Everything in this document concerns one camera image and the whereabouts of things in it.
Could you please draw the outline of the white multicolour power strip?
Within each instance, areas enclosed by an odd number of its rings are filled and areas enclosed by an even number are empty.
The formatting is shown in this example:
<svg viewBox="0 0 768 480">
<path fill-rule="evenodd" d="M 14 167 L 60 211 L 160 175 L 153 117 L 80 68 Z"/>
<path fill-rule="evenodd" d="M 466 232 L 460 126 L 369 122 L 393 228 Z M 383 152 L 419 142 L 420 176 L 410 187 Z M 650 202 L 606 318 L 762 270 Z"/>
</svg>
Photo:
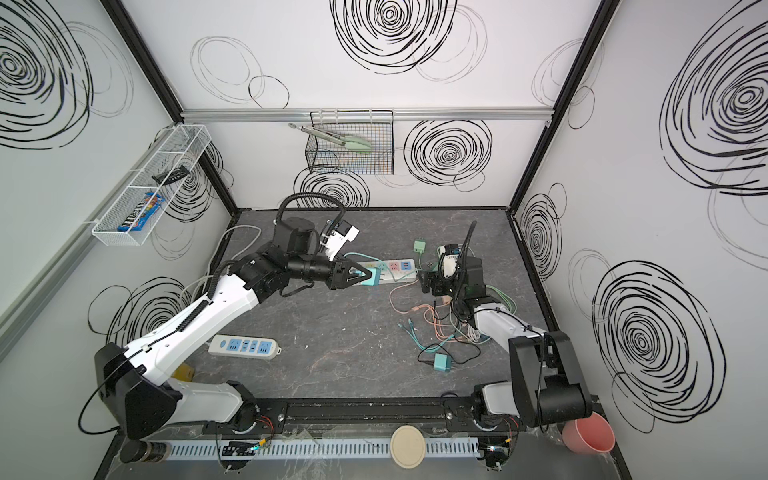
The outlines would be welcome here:
<svg viewBox="0 0 768 480">
<path fill-rule="evenodd" d="M 378 285 L 409 283 L 417 280 L 417 265 L 413 258 L 385 261 L 372 260 L 361 262 L 361 264 L 370 270 L 374 268 L 381 270 L 381 279 Z"/>
</svg>

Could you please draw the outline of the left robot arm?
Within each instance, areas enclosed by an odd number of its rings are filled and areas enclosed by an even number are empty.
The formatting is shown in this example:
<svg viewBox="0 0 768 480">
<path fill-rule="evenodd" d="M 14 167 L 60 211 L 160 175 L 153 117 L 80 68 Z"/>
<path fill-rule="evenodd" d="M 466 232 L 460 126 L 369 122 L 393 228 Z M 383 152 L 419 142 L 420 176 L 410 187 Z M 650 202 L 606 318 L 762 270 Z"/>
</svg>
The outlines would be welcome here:
<svg viewBox="0 0 768 480">
<path fill-rule="evenodd" d="M 207 292 L 180 313 L 125 347 L 102 347 L 94 357 L 94 394 L 116 419 L 118 431 L 143 440 L 168 425 L 218 423 L 249 433 L 259 407 L 244 385 L 181 381 L 174 372 L 237 317 L 275 293 L 285 296 L 293 279 L 306 287 L 320 282 L 342 290 L 370 278 L 370 271 L 339 254 L 358 233 L 340 218 L 318 235 L 309 220 L 277 217 L 271 241 L 224 262 Z"/>
</svg>

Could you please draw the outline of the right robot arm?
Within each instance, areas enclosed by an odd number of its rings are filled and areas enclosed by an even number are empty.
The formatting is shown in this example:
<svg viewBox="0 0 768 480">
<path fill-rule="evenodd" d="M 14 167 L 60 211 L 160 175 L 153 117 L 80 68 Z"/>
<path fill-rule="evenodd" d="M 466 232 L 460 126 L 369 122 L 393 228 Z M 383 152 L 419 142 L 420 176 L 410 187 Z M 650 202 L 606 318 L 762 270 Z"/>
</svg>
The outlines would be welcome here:
<svg viewBox="0 0 768 480">
<path fill-rule="evenodd" d="M 422 291 L 449 297 L 457 319 L 509 356 L 508 381 L 476 388 L 477 420 L 512 416 L 535 428 L 590 417 L 593 400 L 569 336 L 523 321 L 491 295 L 481 259 L 460 254 L 450 263 L 448 272 L 439 263 L 434 271 L 418 273 Z"/>
</svg>

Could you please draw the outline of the teal charger plug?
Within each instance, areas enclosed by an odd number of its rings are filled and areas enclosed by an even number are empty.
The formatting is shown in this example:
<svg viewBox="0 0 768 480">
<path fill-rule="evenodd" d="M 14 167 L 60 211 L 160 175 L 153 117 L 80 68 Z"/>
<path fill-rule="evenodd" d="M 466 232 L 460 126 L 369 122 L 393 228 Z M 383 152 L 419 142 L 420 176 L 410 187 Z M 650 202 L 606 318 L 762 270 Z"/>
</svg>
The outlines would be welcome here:
<svg viewBox="0 0 768 480">
<path fill-rule="evenodd" d="M 380 283 L 381 279 L 381 270 L 378 268 L 374 268 L 371 270 L 371 277 L 363 282 L 363 285 L 366 286 L 377 286 Z"/>
</svg>

